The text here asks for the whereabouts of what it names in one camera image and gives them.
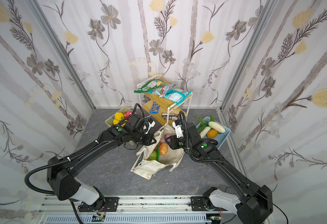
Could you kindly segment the small purple onion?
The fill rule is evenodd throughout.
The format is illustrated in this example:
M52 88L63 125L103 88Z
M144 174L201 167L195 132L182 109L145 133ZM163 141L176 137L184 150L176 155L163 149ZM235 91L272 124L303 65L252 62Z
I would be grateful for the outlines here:
M166 139L170 138L170 136L171 136L170 134L165 134L164 139L166 140Z

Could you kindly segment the orange potato vegetable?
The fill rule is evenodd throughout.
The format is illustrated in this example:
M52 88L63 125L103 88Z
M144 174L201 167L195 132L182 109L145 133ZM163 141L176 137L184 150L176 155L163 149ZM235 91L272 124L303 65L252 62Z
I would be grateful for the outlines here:
M163 142L159 146L159 154L160 155L166 155L168 152L168 144Z

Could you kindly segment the green cabbage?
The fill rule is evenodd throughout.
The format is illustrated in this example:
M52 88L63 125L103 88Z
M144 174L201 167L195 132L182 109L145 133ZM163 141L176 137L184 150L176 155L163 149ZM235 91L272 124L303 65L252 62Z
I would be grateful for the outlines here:
M157 151L153 151L149 158L147 159L148 161L156 161L157 160Z

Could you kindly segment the cream canvas grocery bag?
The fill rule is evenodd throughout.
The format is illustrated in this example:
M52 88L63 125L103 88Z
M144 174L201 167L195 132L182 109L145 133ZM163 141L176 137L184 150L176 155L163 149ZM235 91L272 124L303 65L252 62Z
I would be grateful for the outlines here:
M130 171L149 180L166 167L170 167L170 171L178 167L184 157L184 150L182 148L173 150L164 142L165 136L174 134L174 129L168 124L159 128L154 133L157 142L154 145L143 146L136 153L138 158Z

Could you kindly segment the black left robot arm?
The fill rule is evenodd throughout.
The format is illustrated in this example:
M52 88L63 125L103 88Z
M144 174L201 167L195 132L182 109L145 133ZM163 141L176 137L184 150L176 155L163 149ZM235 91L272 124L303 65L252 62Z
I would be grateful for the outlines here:
M60 201L80 201L80 209L84 211L102 211L107 205L104 195L96 187L81 182L77 175L105 153L130 141L142 146L156 144L154 134L150 133L155 126L154 120L145 117L139 104L135 104L134 108L141 113L132 112L128 118L102 131L87 146L67 157L53 157L47 165L28 172L24 178L27 187L42 194L56 195ZM42 170L47 171L46 180L51 190L40 189L30 181L33 174Z

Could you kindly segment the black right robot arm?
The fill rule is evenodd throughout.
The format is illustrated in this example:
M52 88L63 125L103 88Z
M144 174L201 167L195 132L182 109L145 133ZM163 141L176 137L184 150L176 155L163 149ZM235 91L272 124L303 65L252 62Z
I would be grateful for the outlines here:
M176 135L166 138L171 149L183 149L197 163L206 164L215 170L234 192L228 194L216 187L203 194L202 203L206 210L221 208L235 214L243 224L262 224L272 213L272 191L266 185L259 186L236 169L217 149L217 142L203 139L196 126L186 121L183 112L175 121Z

